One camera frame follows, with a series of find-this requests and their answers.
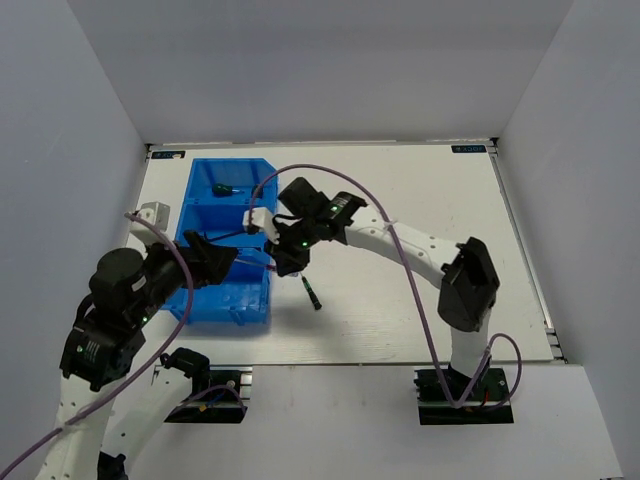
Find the small brown hex key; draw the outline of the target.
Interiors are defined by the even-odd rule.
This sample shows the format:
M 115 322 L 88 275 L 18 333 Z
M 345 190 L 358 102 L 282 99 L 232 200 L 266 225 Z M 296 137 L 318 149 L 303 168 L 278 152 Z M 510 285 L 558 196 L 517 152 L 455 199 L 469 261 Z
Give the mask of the small brown hex key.
M 225 239 L 228 239 L 228 238 L 232 238 L 232 237 L 236 237 L 236 236 L 239 236 L 239 235 L 243 235 L 243 234 L 246 234 L 246 233 L 247 232 L 244 231 L 244 230 L 237 230 L 237 231 L 225 233 L 223 235 L 212 237 L 212 236 L 208 235 L 207 232 L 203 232 L 201 236 L 205 241 L 210 242 L 210 243 L 214 243 L 214 242 L 218 242 L 218 241 L 225 240 Z

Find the black green precision screwdriver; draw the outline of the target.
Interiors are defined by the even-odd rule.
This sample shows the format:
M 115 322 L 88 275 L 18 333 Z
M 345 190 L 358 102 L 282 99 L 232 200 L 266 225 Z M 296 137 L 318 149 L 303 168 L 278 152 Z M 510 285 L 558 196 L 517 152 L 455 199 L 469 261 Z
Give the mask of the black green precision screwdriver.
M 315 293 L 314 289 L 312 288 L 311 283 L 309 282 L 309 280 L 304 275 L 302 275 L 301 276 L 301 281 L 302 281 L 302 284 L 303 284 L 303 286 L 305 288 L 305 291 L 307 292 L 307 294 L 309 296 L 309 299 L 310 299 L 314 309 L 316 311 L 321 310 L 322 309 L 322 303 L 320 302 L 319 297 L 317 296 L 317 294 Z

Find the green stubby screwdriver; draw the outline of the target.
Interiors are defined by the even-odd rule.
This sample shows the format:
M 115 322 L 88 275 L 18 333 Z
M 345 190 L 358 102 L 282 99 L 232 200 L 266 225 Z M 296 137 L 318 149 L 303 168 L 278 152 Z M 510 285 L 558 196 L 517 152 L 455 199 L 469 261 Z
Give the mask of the green stubby screwdriver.
M 241 190 L 233 188 L 231 185 L 215 183 L 212 186 L 212 194 L 215 197 L 229 197 L 241 193 Z

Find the blue handled screwdriver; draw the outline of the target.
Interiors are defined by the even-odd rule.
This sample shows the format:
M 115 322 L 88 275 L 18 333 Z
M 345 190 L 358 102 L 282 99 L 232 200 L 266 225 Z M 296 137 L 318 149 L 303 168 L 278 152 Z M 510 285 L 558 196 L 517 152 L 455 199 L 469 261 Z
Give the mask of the blue handled screwdriver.
M 236 258 L 234 259 L 235 263 L 239 263 L 242 265 L 248 265 L 251 267 L 256 267 L 256 268 L 261 268 L 270 272 L 275 272 L 276 266 L 273 264 L 266 264 L 266 263 L 261 263 L 261 262 L 257 262 L 257 261 L 253 261 L 253 260 L 248 260 L 248 259 L 242 259 L 242 258 Z

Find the stubby screwdriver orange cap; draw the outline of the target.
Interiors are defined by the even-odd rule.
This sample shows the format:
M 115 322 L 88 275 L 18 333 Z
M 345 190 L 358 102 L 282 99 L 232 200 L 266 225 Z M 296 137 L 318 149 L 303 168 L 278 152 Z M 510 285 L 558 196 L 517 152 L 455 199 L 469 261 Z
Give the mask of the stubby screwdriver orange cap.
M 264 195 L 265 188 L 259 184 L 253 186 L 251 194 L 257 198 L 262 198 Z

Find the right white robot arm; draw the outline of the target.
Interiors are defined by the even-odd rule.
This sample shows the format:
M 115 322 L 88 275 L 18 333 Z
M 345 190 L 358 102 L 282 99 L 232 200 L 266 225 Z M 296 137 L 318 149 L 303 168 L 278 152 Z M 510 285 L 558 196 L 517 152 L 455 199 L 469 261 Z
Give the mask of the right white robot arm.
M 328 198 L 302 177 L 278 199 L 291 214 L 287 221 L 259 207 L 246 213 L 244 224 L 265 233 L 265 250 L 279 276 L 303 271 L 312 247 L 322 241 L 407 265 L 439 292 L 437 313 L 451 331 L 447 374 L 453 390 L 472 399 L 486 389 L 488 323 L 500 281 L 484 242 L 471 237 L 456 243 L 394 223 L 364 199 L 344 191 Z

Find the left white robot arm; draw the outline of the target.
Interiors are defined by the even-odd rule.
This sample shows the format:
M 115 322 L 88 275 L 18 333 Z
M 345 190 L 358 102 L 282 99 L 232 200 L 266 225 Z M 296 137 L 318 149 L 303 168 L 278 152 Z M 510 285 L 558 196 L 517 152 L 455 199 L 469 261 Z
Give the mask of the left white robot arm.
M 61 397 L 55 434 L 41 479 L 125 479 L 141 447 L 188 397 L 211 387 L 209 360 L 186 348 L 160 351 L 161 376 L 103 441 L 116 396 L 134 377 L 134 357 L 145 343 L 143 328 L 179 289 L 219 285 L 238 251 L 189 231 L 178 246 L 163 239 L 140 253 L 117 248 L 104 254 L 78 307 L 60 362 Z

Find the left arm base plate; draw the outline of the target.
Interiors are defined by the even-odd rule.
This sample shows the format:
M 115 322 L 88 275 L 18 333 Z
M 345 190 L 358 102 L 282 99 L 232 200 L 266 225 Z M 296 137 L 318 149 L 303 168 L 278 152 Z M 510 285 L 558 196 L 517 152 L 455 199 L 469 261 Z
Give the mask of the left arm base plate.
M 251 367 L 211 366 L 165 419 L 170 424 L 240 424 L 248 412 Z

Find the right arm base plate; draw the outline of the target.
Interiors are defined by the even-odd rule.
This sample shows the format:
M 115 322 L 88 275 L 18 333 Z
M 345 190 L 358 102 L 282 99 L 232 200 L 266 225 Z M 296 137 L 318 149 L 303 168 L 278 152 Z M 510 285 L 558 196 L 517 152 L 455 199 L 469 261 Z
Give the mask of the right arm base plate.
M 458 409 L 451 407 L 434 369 L 414 371 L 421 426 L 507 425 L 514 423 L 507 377 L 491 367 Z

